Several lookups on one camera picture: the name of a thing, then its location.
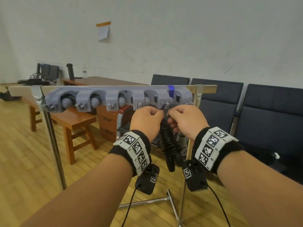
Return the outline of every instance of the drawer handle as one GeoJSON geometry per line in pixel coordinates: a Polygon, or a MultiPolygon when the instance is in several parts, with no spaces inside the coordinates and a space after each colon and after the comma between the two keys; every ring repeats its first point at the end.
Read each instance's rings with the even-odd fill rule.
{"type": "Polygon", "coordinates": [[[106,120],[106,121],[111,121],[111,119],[107,118],[107,117],[104,117],[103,119],[106,120]]]}

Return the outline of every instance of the orange tape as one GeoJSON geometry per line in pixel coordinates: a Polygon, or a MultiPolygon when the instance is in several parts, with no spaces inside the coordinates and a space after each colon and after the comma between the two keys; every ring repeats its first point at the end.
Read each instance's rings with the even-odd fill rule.
{"type": "Polygon", "coordinates": [[[111,22],[108,21],[108,22],[103,22],[103,23],[99,23],[99,24],[96,24],[97,27],[102,27],[102,26],[106,26],[106,25],[110,25],[111,22]]]}

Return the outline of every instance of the white paper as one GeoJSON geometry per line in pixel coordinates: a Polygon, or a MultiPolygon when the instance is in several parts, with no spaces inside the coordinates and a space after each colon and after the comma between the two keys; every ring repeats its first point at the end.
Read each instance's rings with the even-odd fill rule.
{"type": "Polygon", "coordinates": [[[98,27],[98,29],[99,29],[98,32],[99,39],[102,40],[107,38],[109,25],[98,27]]]}

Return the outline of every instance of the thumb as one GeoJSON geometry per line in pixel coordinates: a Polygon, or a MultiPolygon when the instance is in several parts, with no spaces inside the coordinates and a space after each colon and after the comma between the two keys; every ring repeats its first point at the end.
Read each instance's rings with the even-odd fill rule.
{"type": "Polygon", "coordinates": [[[158,110],[156,114],[153,115],[155,118],[159,119],[159,121],[162,121],[164,118],[164,111],[158,110]]]}
{"type": "Polygon", "coordinates": [[[179,122],[182,114],[180,112],[178,112],[177,110],[170,110],[169,111],[169,115],[171,116],[171,118],[173,118],[176,122],[179,122]]]}

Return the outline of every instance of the paper on wall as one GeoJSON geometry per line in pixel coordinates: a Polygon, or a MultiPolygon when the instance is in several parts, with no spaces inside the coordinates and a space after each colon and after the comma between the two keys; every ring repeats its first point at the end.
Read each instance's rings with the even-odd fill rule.
{"type": "Polygon", "coordinates": [[[100,23],[100,24],[96,24],[96,26],[98,27],[98,36],[99,36],[99,39],[102,40],[102,39],[105,39],[107,38],[107,35],[108,35],[108,29],[109,29],[109,26],[111,25],[111,22],[104,22],[104,23],[100,23]]]}

